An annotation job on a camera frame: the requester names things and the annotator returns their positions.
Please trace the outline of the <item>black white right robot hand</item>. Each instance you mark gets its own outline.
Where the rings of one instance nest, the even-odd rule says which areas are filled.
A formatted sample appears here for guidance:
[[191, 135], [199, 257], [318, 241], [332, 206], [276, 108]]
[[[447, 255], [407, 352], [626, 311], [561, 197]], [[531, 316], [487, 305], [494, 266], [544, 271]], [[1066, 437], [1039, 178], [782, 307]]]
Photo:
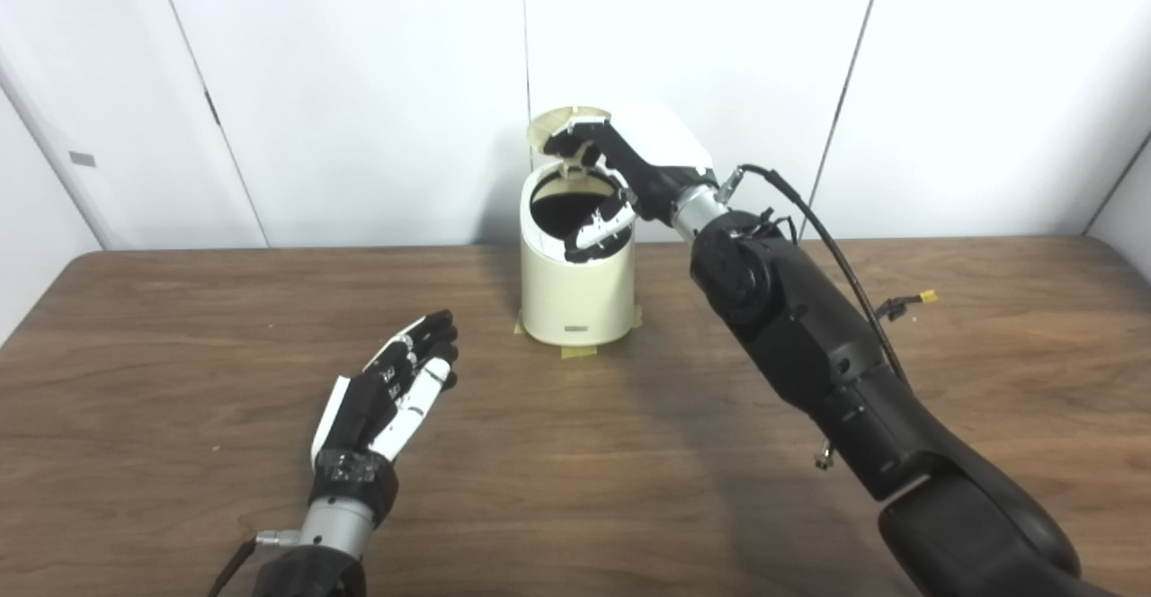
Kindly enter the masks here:
[[608, 257], [628, 242], [625, 232], [639, 220], [672, 228], [689, 244], [727, 212], [718, 198], [712, 156], [671, 110], [567, 105], [533, 118], [527, 138], [540, 155], [615, 183], [615, 192], [564, 236], [571, 263]]

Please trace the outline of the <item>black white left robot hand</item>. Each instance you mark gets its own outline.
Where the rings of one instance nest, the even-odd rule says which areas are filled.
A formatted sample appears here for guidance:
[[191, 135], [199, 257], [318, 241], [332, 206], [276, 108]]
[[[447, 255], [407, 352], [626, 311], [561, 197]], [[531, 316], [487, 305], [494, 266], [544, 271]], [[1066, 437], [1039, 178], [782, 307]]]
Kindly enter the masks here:
[[457, 338], [451, 311], [436, 311], [394, 334], [357, 375], [335, 381], [311, 445], [310, 503], [355, 500], [374, 527], [382, 523], [398, 493], [398, 456], [458, 383]]

